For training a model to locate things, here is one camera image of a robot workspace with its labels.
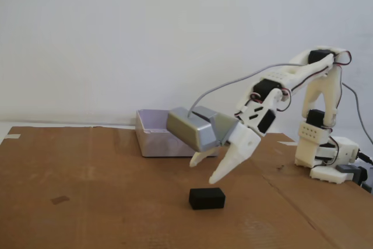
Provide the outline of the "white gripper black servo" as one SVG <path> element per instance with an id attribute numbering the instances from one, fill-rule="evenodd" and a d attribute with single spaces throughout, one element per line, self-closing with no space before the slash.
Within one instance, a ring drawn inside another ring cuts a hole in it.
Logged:
<path id="1" fill-rule="evenodd" d="M 248 93 L 237 106 L 236 118 L 239 124 L 234 128 L 229 137 L 230 146 L 219 163 L 216 170 L 209 178 L 209 184 L 215 184 L 234 170 L 238 165 L 251 157 L 272 126 L 277 106 L 282 100 L 282 91 L 278 88 L 272 89 L 263 101 L 255 100 L 257 93 Z M 189 166 L 197 166 L 203 159 L 209 156 L 217 156 L 219 149 L 211 148 L 205 152 L 195 152 Z"/>

